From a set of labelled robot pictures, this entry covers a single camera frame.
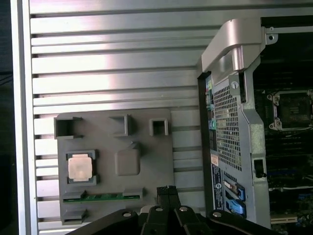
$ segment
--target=aluminum panel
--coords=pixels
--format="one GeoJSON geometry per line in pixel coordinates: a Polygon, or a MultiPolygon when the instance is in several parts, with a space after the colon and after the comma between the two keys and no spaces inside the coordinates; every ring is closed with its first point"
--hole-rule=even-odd
{"type": "Polygon", "coordinates": [[[37,168],[36,176],[57,176],[59,174],[57,167],[37,168]]]}
{"type": "Polygon", "coordinates": [[[45,17],[30,20],[31,33],[112,31],[149,28],[221,26],[223,16],[215,12],[158,12],[139,14],[45,17]]]}
{"type": "MultiPolygon", "coordinates": [[[[172,111],[171,115],[172,127],[199,126],[198,110],[172,111]]],[[[35,135],[54,135],[54,119],[52,117],[34,119],[34,133],[35,135]]],[[[190,155],[194,154],[194,152],[183,152],[180,154],[190,155]]],[[[201,152],[196,152],[195,155],[201,158],[201,152]]],[[[41,163],[41,160],[36,161],[37,167],[42,166],[42,164],[44,163],[41,163]]]]}
{"type": "Polygon", "coordinates": [[[46,231],[39,231],[38,234],[39,235],[65,235],[74,230],[75,229],[46,230],[46,231]]]}
{"type": "Polygon", "coordinates": [[[182,205],[189,207],[203,208],[205,207],[204,192],[180,192],[178,193],[182,205]]]}
{"type": "Polygon", "coordinates": [[[51,230],[51,229],[74,229],[84,226],[88,223],[82,223],[81,225],[62,225],[61,221],[48,221],[48,222],[39,222],[39,230],[51,230]]]}
{"type": "Polygon", "coordinates": [[[33,79],[34,94],[196,86],[195,70],[84,74],[33,79]]]}
{"type": "Polygon", "coordinates": [[[258,7],[258,6],[277,6],[277,5],[298,5],[304,3],[312,3],[311,0],[289,0],[287,2],[280,1],[220,1],[220,0],[107,0],[105,2],[99,0],[31,0],[30,12],[31,14],[41,13],[59,13],[59,12],[84,12],[84,11],[130,11],[130,10],[157,10],[160,9],[184,9],[184,8],[205,8],[209,10],[217,7],[258,7]]]}
{"type": "Polygon", "coordinates": [[[59,180],[37,181],[37,197],[59,196],[59,180]]]}
{"type": "Polygon", "coordinates": [[[199,110],[172,111],[172,127],[200,126],[199,110]]]}
{"type": "Polygon", "coordinates": [[[220,27],[228,20],[261,16],[310,15],[313,8],[157,12],[139,14],[44,17],[30,20],[31,33],[63,33],[179,27],[220,27]]]}
{"type": "Polygon", "coordinates": [[[37,118],[34,120],[35,135],[49,135],[54,133],[53,118],[37,118]]]}
{"type": "Polygon", "coordinates": [[[166,49],[178,47],[203,47],[210,43],[210,39],[187,39],[187,40],[163,40],[163,41],[141,41],[122,43],[98,43],[98,44],[75,44],[60,46],[33,47],[33,54],[55,54],[64,52],[91,52],[91,51],[115,51],[135,49],[166,49]]]}
{"type": "Polygon", "coordinates": [[[189,167],[202,167],[202,158],[174,160],[174,169],[189,167]]]}
{"type": "Polygon", "coordinates": [[[39,139],[35,140],[35,155],[57,155],[58,145],[55,139],[39,139]]]}
{"type": "Polygon", "coordinates": [[[173,132],[173,148],[201,146],[200,131],[173,132]]]}
{"type": "Polygon", "coordinates": [[[138,52],[127,54],[71,55],[32,59],[33,74],[104,71],[121,69],[147,69],[191,67],[202,50],[138,52]]]}
{"type": "MultiPolygon", "coordinates": [[[[203,172],[188,171],[174,173],[177,188],[201,188],[203,187],[203,172]]],[[[109,210],[118,210],[115,204],[108,204],[109,210]]],[[[60,217],[59,201],[39,201],[38,218],[60,217]]]]}
{"type": "Polygon", "coordinates": [[[71,45],[88,43],[110,43],[110,42],[134,42],[134,41],[158,41],[175,39],[211,39],[217,33],[216,29],[206,30],[175,30],[161,32],[136,32],[136,33],[110,33],[110,34],[89,34],[75,36],[40,36],[32,38],[32,46],[49,45],[71,45]]]}
{"type": "MultiPolygon", "coordinates": [[[[58,159],[36,160],[37,176],[52,176],[58,167],[58,159]]],[[[174,160],[174,168],[202,167],[202,158],[178,159],[174,160]]]]}
{"type": "MultiPolygon", "coordinates": [[[[175,131],[173,135],[173,147],[196,147],[201,146],[200,131],[175,131]]],[[[57,140],[55,139],[38,139],[35,140],[35,154],[57,155],[57,140]]]]}
{"type": "Polygon", "coordinates": [[[183,159],[202,159],[202,151],[183,151],[183,152],[174,152],[173,153],[174,160],[183,160],[183,159]]]}
{"type": "Polygon", "coordinates": [[[174,173],[175,185],[179,188],[201,188],[203,187],[203,172],[187,171],[174,173]]]}
{"type": "Polygon", "coordinates": [[[36,160],[37,168],[58,166],[58,159],[39,159],[36,160]]]}
{"type": "Polygon", "coordinates": [[[96,102],[120,102],[133,100],[151,99],[177,99],[177,98],[197,98],[197,88],[182,89],[181,91],[150,91],[132,93],[109,93],[109,94],[88,94],[88,95],[60,95],[48,96],[34,99],[34,106],[64,105],[64,104],[87,104],[96,102]]]}
{"type": "Polygon", "coordinates": [[[60,217],[59,201],[41,201],[37,202],[38,218],[60,217]]]}
{"type": "Polygon", "coordinates": [[[144,109],[144,108],[169,108],[169,107],[188,107],[197,106],[198,99],[169,99],[169,100],[147,100],[147,101],[130,101],[130,102],[113,102],[103,104],[77,104],[77,105],[58,105],[34,107],[34,114],[57,114],[69,112],[90,112],[104,110],[121,110],[121,109],[144,109]]]}

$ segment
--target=expansion slot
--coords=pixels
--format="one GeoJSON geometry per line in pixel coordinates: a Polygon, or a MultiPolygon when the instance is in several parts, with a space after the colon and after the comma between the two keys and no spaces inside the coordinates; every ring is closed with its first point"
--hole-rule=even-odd
{"type": "Polygon", "coordinates": [[[224,178],[225,178],[224,185],[226,186],[226,188],[231,190],[240,200],[244,202],[246,200],[245,188],[242,187],[240,184],[232,181],[226,176],[224,176],[224,178]]]}
{"type": "Polygon", "coordinates": [[[298,220],[294,214],[275,214],[270,217],[271,224],[288,224],[296,223],[298,220]]]}
{"type": "Polygon", "coordinates": [[[77,202],[100,202],[100,201],[120,201],[120,200],[139,200],[138,196],[123,196],[122,193],[107,193],[97,195],[83,195],[77,199],[65,199],[65,203],[77,203],[77,202]]]}

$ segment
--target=metal mesh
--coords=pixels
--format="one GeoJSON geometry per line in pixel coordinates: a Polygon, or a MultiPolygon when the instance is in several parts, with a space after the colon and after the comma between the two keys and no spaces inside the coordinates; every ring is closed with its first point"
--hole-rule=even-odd
{"type": "Polygon", "coordinates": [[[237,98],[225,87],[213,94],[219,161],[241,169],[237,98]]]}

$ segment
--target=screw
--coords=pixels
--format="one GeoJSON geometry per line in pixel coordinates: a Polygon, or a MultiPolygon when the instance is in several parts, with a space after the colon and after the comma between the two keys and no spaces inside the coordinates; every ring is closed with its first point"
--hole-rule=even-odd
{"type": "Polygon", "coordinates": [[[237,89],[239,87],[238,82],[235,82],[235,81],[231,82],[230,85],[231,85],[232,89],[237,89]]]}
{"type": "Polygon", "coordinates": [[[183,212],[186,212],[187,210],[188,210],[188,208],[187,207],[181,207],[180,209],[179,209],[181,212],[183,211],[183,212]]]}
{"type": "Polygon", "coordinates": [[[222,216],[222,214],[221,214],[221,213],[219,213],[219,212],[214,212],[214,213],[213,213],[213,216],[214,216],[214,217],[221,217],[221,216],[222,216]]]}
{"type": "Polygon", "coordinates": [[[130,217],[130,216],[132,216],[132,214],[130,214],[130,213],[127,212],[127,213],[124,213],[123,216],[124,216],[124,217],[130,217]]]}

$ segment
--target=green circuit board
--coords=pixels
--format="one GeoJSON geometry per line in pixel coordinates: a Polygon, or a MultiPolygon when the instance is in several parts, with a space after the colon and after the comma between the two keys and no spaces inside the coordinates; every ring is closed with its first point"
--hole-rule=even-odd
{"type": "Polygon", "coordinates": [[[65,199],[65,203],[77,203],[77,202],[100,202],[100,201],[119,201],[119,200],[139,200],[139,195],[135,196],[123,196],[122,193],[107,193],[107,194],[95,194],[84,195],[82,198],[77,199],[65,199]]]}

